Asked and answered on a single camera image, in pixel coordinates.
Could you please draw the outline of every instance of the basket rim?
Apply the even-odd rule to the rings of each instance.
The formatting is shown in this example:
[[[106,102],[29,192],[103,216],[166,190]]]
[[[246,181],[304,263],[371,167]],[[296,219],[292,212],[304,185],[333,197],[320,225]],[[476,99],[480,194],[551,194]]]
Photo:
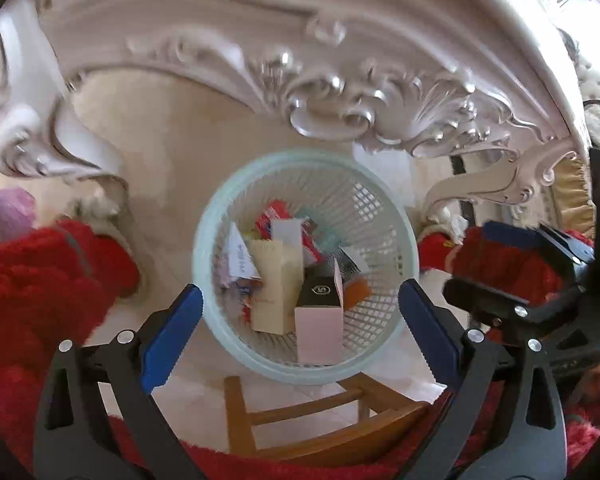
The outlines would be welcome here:
[[[219,222],[227,208],[253,180],[281,168],[288,168],[289,165],[308,162],[328,164],[331,167],[339,166],[353,171],[362,176],[365,185],[371,192],[376,195],[384,195],[383,199],[394,206],[397,215],[404,225],[404,229],[400,229],[399,227],[396,229],[396,236],[398,246],[407,249],[407,251],[401,251],[402,258],[406,264],[410,264],[408,268],[413,269],[413,275],[405,275],[403,277],[405,280],[408,278],[417,279],[419,275],[419,262],[416,238],[411,223],[404,212],[404,208],[398,204],[384,182],[353,158],[320,150],[293,150],[271,153],[252,160],[232,174],[216,190],[200,217],[200,222],[194,236],[192,268],[194,283],[202,291],[205,303],[203,307],[205,322],[215,338],[229,354],[251,370],[277,381],[291,384],[326,384],[359,373],[373,359],[377,358],[381,349],[386,348],[390,341],[395,340],[402,333],[402,330],[406,326],[402,317],[395,317],[396,322],[393,328],[383,330],[382,335],[371,347],[351,359],[336,365],[295,368],[272,362],[243,343],[222,316],[220,312],[221,307],[216,301],[213,288],[212,259],[214,256],[216,233]],[[405,254],[409,248],[411,249],[410,254]]]

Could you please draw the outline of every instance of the wooden stool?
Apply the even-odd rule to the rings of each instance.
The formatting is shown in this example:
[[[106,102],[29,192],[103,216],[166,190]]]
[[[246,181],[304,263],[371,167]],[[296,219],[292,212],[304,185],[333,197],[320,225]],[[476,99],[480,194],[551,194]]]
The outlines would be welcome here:
[[[365,374],[339,381],[345,391],[287,408],[247,412],[240,377],[224,380],[230,453],[307,466],[344,466],[373,462],[384,455],[424,415],[429,404],[416,402]],[[252,426],[330,410],[358,402],[358,422],[309,440],[257,449]],[[370,410],[377,413],[370,416]]]

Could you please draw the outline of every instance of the floor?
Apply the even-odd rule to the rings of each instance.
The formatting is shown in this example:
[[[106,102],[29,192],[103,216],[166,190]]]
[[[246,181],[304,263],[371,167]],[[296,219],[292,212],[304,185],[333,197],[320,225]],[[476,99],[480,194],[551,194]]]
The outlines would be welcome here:
[[[281,121],[255,116],[231,99],[157,73],[133,70],[92,75],[75,96],[84,123],[124,153],[135,239],[150,279],[148,297],[117,304],[90,342],[101,343],[125,328],[138,328],[148,314],[166,308],[191,279],[190,254],[200,213],[216,187],[233,171],[265,152],[315,147],[348,153],[376,172],[405,206],[414,227],[426,190],[450,175],[447,159],[414,161],[404,153],[369,155],[350,144],[305,139]],[[201,138],[205,138],[204,152]],[[81,192],[60,180],[17,181],[0,175],[0,187],[22,186],[35,195],[40,224],[49,222]],[[442,272],[423,284],[438,304],[444,301]],[[433,400],[436,384],[408,330],[365,372],[416,400]],[[174,432],[190,443],[227,449],[222,379],[242,377],[250,410],[270,409],[317,399],[340,390],[337,384],[292,386],[258,376],[236,362],[203,322],[196,329],[167,384],[154,397]],[[107,408],[118,407],[103,389]],[[349,404],[330,412],[255,429],[259,447],[285,444],[342,428],[356,418]]]

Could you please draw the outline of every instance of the pink bag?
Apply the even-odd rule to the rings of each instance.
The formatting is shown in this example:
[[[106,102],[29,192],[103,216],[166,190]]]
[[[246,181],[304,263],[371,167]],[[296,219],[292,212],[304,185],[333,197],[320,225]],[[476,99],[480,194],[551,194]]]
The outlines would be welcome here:
[[[0,189],[0,244],[21,238],[33,229],[36,199],[16,187]]]

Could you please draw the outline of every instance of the plastic basket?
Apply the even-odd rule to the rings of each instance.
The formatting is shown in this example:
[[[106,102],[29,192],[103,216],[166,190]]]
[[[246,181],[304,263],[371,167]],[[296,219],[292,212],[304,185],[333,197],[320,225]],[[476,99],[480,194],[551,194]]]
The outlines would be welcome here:
[[[344,313],[344,359],[336,365],[302,365],[293,334],[254,332],[236,298],[219,286],[219,258],[230,223],[253,229],[266,205],[281,199],[291,215],[318,210],[370,267],[372,295]],[[215,193],[200,219],[193,251],[194,282],[204,297],[204,318],[238,361],[285,383],[325,384],[351,377],[404,328],[397,293],[418,275],[413,230],[386,186],[354,160],[332,153],[294,151],[267,155],[237,171]]]

